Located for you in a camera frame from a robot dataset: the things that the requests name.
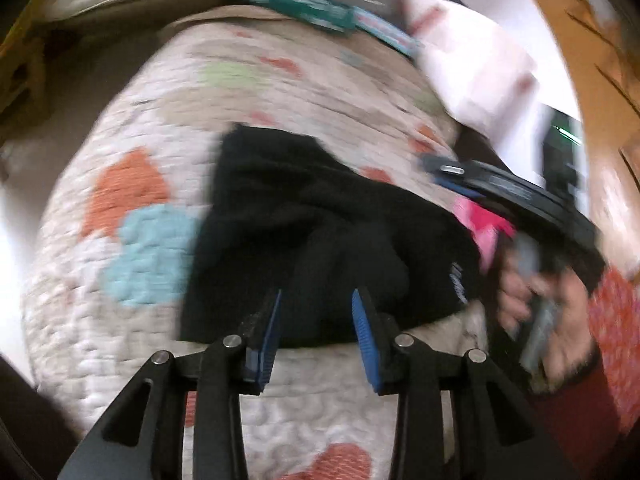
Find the green polka dot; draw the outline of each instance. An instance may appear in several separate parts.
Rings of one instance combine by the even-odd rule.
[[[444,108],[440,103],[440,100],[430,90],[422,90],[414,99],[414,105],[418,110],[422,110],[424,113],[430,116],[440,115],[444,112]]]
[[[262,75],[254,66],[219,61],[204,67],[202,79],[205,83],[219,88],[250,88],[261,81]]]

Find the orange polka dot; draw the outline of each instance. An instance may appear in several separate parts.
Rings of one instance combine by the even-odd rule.
[[[263,63],[269,64],[276,68],[281,68],[292,76],[302,77],[302,69],[300,68],[300,66],[288,57],[260,56],[258,59]]]
[[[257,110],[255,112],[251,112],[249,114],[249,118],[253,124],[261,125],[261,126],[276,126],[276,119],[273,116],[269,115],[266,112],[261,112]]]
[[[367,166],[361,169],[362,175],[370,178],[371,180],[377,180],[378,182],[386,182],[387,184],[393,184],[394,180],[391,178],[385,170],[380,168],[372,168]]]
[[[422,136],[427,137],[427,139],[432,140],[436,144],[444,146],[443,140],[439,136],[437,136],[436,133],[426,124],[422,124],[418,128],[418,133],[421,134]]]
[[[356,444],[330,444],[306,471],[280,480],[368,480],[371,457]]]
[[[414,153],[435,153],[430,142],[409,138],[409,149]]]
[[[145,150],[136,148],[98,178],[81,236],[102,229],[107,236],[114,237],[129,211],[168,200],[169,191],[162,175]]]

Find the beanie logo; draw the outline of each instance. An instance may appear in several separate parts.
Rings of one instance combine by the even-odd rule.
[[[453,283],[453,290],[456,291],[456,296],[461,303],[468,303],[465,296],[465,287],[462,285],[460,278],[462,278],[462,267],[457,262],[451,264],[451,271],[449,272],[451,283]]]

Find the red patterned fabric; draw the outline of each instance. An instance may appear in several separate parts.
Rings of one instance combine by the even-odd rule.
[[[196,392],[187,394],[187,409],[184,415],[184,427],[192,428],[196,423]]]
[[[369,480],[371,457],[355,444],[331,444],[306,471],[280,480]]]
[[[600,346],[604,373],[623,433],[640,416],[640,301],[616,269],[607,269],[589,307],[589,327]]]

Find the green light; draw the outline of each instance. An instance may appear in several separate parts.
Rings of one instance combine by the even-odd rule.
[[[582,145],[582,141],[580,139],[578,139],[578,137],[576,137],[574,134],[569,133],[564,128],[558,128],[555,124],[554,124],[554,128],[556,130],[558,130],[563,137],[566,137],[572,143],[576,144],[577,146],[581,146]]]

